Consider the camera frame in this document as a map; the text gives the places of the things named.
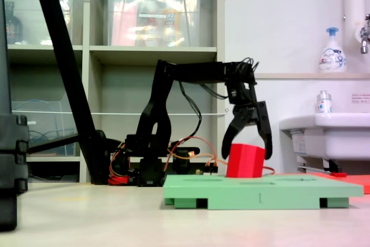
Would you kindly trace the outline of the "straight black gripper finger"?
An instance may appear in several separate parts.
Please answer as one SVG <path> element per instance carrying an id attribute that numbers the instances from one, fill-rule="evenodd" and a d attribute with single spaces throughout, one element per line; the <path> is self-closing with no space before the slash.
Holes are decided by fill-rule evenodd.
<path id="1" fill-rule="evenodd" d="M 273 146 L 272 146 L 272 132 L 269 122 L 267 105 L 265 101 L 257 103 L 257 128 L 258 133 L 265 145 L 265 159 L 269 160 L 272 156 Z"/>

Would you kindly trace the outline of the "curved black gripper finger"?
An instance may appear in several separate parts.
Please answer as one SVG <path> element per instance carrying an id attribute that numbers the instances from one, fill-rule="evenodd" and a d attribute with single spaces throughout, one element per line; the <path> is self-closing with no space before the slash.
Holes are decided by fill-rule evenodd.
<path id="1" fill-rule="evenodd" d="M 250 124 L 252 108 L 233 108 L 234 118 L 230 122 L 222 143 L 221 154 L 223 159 L 227 159 L 230 154 L 232 141 L 234 138 Z"/>

